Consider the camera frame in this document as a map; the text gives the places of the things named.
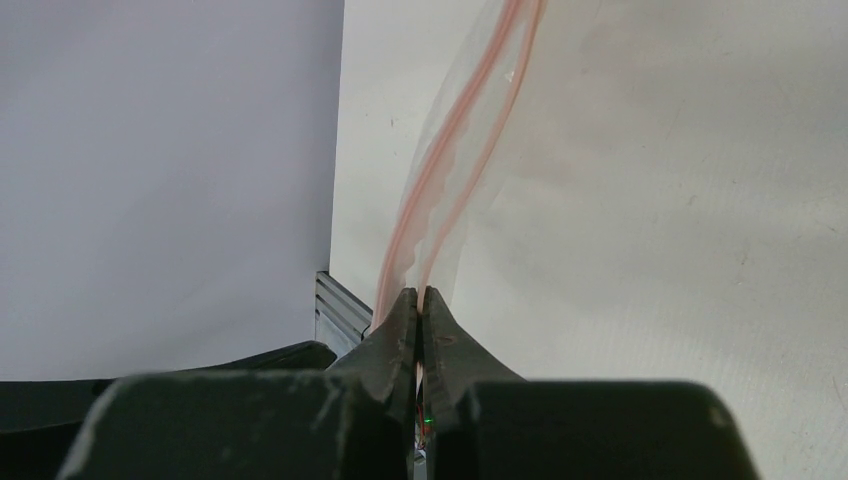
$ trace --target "white wall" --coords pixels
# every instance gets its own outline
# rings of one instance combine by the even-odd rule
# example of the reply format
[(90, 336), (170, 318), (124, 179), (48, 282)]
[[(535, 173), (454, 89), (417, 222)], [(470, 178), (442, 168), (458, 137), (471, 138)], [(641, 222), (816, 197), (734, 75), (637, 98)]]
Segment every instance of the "white wall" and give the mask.
[[(346, 9), (331, 272), (369, 303), (482, 2), (413, 3)], [(706, 383), (765, 478), (848, 477), (844, 2), (548, 9), (560, 41), (505, 133), (526, 155), (470, 226), (455, 316), (529, 377)]]
[(331, 268), (369, 305), (418, 134), (483, 0), (348, 1)]
[(342, 2), (0, 2), (0, 379), (313, 335)]

